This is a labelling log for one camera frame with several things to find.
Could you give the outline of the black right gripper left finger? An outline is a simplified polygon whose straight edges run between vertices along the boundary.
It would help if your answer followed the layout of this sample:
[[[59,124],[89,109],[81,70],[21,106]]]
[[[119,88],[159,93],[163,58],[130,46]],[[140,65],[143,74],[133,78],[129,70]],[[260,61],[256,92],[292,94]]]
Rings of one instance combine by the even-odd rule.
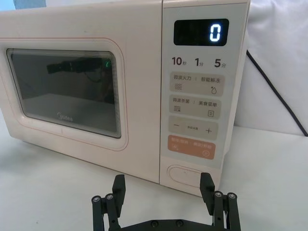
[[[96,195],[92,197],[92,223],[94,231],[104,230],[104,214],[108,215],[109,231],[120,231],[121,227],[118,218],[121,214],[126,193],[125,176],[116,175],[112,187],[112,192],[105,197]]]

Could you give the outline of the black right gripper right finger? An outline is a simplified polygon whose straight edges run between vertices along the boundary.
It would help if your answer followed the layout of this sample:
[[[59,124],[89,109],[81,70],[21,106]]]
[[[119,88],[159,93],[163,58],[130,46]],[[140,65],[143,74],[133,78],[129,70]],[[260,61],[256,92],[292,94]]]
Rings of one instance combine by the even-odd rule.
[[[223,194],[215,190],[215,185],[209,173],[201,173],[200,192],[206,204],[212,224],[205,225],[206,231],[239,231],[241,229],[237,195]]]

